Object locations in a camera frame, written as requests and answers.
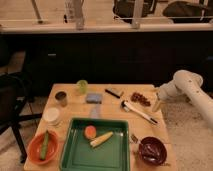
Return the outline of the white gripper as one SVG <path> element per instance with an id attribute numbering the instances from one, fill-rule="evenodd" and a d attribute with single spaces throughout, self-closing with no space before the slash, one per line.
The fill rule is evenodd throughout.
<path id="1" fill-rule="evenodd" d="M 162 84 L 157 91 L 157 96 L 160 99 L 157 99 L 152 107 L 153 112 L 157 112 L 161 106 L 162 106 L 162 101 L 161 100 L 166 100 L 175 95 L 176 88 L 175 85 L 172 81 L 168 83 Z"/>

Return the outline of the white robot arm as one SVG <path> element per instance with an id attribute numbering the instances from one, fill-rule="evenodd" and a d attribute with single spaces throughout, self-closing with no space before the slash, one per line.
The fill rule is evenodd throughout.
<path id="1" fill-rule="evenodd" d="M 176 71 L 171 81 L 157 88 L 157 99 L 152 111 L 156 112 L 168 99 L 185 94 L 213 131 L 213 99 L 201 89 L 202 84 L 201 75 L 187 70 Z"/>

